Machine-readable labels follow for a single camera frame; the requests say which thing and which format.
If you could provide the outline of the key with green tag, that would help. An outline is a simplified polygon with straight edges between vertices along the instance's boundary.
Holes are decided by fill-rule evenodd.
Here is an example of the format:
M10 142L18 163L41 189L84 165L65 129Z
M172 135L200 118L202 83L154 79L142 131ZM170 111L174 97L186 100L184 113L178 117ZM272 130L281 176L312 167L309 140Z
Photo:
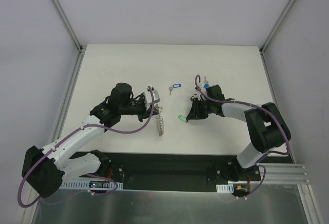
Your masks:
M183 116L183 115L179 115L178 118L179 118L179 120L182 121L182 122L185 122L185 123L188 122L187 119L186 119L186 117Z

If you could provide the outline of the metal key ring disc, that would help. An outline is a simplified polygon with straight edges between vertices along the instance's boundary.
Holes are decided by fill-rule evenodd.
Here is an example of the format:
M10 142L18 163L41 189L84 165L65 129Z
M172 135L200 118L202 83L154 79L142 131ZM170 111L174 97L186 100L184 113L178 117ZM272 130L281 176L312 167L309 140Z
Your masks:
M161 116L163 107L157 104L155 105L155 109L157 111L156 123L157 123L158 134L161 137L164 134L164 121L163 121L163 117Z

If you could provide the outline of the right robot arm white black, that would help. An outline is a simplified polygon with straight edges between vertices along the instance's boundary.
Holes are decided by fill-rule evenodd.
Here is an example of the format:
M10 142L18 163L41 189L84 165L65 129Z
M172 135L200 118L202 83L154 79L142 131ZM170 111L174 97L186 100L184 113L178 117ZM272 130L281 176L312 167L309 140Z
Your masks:
M231 181L245 179L250 170L274 148L291 139L291 133L277 106L268 102L256 105L226 99L219 85L206 88L206 93L194 94L186 120L204 120L210 114L234 118L247 124L250 142L232 161L220 169L223 178Z

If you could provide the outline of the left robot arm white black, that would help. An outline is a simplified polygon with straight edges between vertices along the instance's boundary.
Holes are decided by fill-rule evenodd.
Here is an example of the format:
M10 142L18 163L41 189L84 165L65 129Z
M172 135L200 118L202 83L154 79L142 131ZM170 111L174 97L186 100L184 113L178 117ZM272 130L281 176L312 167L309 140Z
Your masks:
M109 170L109 159L102 152L93 150L75 159L72 155L107 131L118 133L113 127L122 116L137 116L139 122L149 123L157 114L155 105L159 101L158 91L151 85L135 97L131 85L116 84L111 94L75 130L42 148L32 146L26 151L19 191L28 183L40 197L47 198L62 183L76 177L92 173L104 177Z

